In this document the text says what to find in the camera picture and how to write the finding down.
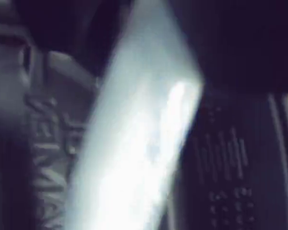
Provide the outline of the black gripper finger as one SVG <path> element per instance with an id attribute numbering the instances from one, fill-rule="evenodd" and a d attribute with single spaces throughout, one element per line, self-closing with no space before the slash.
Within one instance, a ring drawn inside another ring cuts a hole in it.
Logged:
<path id="1" fill-rule="evenodd" d="M 16 0 L 14 7 L 35 44 L 70 55 L 103 75 L 132 0 Z"/>
<path id="2" fill-rule="evenodd" d="M 208 83 L 288 93 L 288 0 L 177 0 L 174 13 Z"/>

